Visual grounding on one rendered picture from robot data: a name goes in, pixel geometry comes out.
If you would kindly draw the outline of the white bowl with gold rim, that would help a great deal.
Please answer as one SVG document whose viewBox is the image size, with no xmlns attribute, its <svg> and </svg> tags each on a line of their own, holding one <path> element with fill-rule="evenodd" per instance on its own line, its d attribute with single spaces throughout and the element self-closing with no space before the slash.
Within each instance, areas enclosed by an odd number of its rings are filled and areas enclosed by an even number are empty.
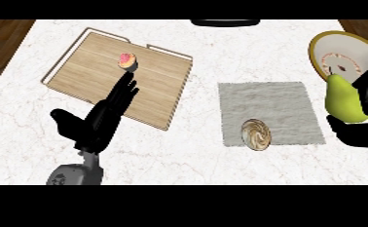
<svg viewBox="0 0 368 227">
<path fill-rule="evenodd" d="M 324 80 L 339 74 L 352 83 L 368 70 L 368 40 L 345 31 L 320 33 L 308 48 L 312 66 Z"/>
</svg>

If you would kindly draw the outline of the pink frosted cupcake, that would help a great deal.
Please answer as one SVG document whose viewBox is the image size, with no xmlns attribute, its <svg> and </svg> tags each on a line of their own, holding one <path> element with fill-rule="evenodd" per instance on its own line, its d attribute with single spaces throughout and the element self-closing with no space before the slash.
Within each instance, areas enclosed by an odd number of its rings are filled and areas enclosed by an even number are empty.
<svg viewBox="0 0 368 227">
<path fill-rule="evenodd" d="M 135 72 L 138 69 L 138 61 L 135 54 L 122 54 L 119 66 L 129 72 Z"/>
</svg>

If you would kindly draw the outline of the grey placemat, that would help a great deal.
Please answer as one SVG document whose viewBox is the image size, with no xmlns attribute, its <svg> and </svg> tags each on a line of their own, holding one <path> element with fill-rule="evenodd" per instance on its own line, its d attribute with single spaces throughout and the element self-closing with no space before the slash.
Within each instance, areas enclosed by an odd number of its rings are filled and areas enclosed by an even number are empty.
<svg viewBox="0 0 368 227">
<path fill-rule="evenodd" d="M 326 143 L 302 82 L 221 83 L 219 97 L 227 146 L 244 146 L 241 125 L 250 119 L 267 124 L 272 145 Z"/>
</svg>

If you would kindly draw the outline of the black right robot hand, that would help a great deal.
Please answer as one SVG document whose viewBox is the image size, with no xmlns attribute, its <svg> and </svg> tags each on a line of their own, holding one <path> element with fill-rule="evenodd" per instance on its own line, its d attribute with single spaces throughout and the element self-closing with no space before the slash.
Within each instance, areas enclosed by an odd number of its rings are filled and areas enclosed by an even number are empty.
<svg viewBox="0 0 368 227">
<path fill-rule="evenodd" d="M 368 115 L 368 70 L 351 85 L 358 89 L 364 113 Z M 346 123 L 332 114 L 327 120 L 339 140 L 349 146 L 368 147 L 368 123 Z"/>
</svg>

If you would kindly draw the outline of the black appliance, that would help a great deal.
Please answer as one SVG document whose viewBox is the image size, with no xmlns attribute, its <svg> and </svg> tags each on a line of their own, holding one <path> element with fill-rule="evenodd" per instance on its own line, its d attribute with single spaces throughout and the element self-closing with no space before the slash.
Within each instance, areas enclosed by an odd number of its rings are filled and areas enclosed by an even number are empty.
<svg viewBox="0 0 368 227">
<path fill-rule="evenodd" d="M 258 25 L 261 19 L 193 19 L 191 23 L 197 26 L 209 27 L 241 27 Z"/>
</svg>

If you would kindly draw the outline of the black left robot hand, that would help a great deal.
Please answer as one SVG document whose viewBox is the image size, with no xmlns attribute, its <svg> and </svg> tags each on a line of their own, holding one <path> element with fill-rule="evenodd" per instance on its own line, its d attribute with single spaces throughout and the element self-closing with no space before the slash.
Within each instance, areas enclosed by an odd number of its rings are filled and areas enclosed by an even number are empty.
<svg viewBox="0 0 368 227">
<path fill-rule="evenodd" d="M 105 99 L 94 106 L 85 119 L 64 109 L 54 109 L 51 116 L 60 135 L 76 142 L 79 151 L 100 154 L 108 147 L 135 95 L 139 92 L 134 74 L 128 71 Z"/>
</svg>

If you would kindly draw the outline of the brown swirl pastry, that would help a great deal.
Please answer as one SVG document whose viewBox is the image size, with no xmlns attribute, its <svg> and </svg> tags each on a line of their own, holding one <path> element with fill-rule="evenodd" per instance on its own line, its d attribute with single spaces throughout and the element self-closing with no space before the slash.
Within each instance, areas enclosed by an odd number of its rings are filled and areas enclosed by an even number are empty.
<svg viewBox="0 0 368 227">
<path fill-rule="evenodd" d="M 241 139 L 255 151 L 264 151 L 272 142 L 268 125 L 259 119 L 249 119 L 241 125 Z"/>
</svg>

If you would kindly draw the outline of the green pear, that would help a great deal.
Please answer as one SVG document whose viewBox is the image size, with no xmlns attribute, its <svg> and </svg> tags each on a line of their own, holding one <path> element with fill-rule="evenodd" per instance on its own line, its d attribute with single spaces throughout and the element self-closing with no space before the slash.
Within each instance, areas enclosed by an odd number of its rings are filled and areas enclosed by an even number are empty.
<svg viewBox="0 0 368 227">
<path fill-rule="evenodd" d="M 346 123 L 363 123 L 368 120 L 358 89 L 338 73 L 332 74 L 327 80 L 326 109 Z"/>
</svg>

